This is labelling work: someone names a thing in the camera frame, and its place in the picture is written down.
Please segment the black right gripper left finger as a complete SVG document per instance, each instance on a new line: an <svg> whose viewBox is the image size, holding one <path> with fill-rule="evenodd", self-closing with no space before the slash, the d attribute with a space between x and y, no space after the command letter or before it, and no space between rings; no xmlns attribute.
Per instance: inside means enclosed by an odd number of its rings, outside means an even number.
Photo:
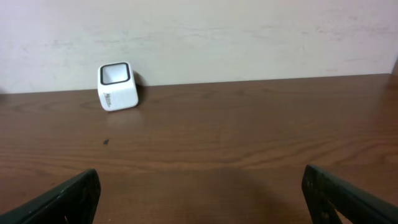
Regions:
<svg viewBox="0 0 398 224"><path fill-rule="evenodd" d="M101 194L95 169L88 169L1 215L1 224L92 223Z"/></svg>

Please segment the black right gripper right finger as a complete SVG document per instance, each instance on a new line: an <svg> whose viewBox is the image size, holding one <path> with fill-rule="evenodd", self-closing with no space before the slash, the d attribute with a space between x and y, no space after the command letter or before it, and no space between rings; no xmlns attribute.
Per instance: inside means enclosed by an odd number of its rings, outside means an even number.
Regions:
<svg viewBox="0 0 398 224"><path fill-rule="evenodd" d="M302 192L313 223L397 223L397 207L314 165L307 165Z"/></svg>

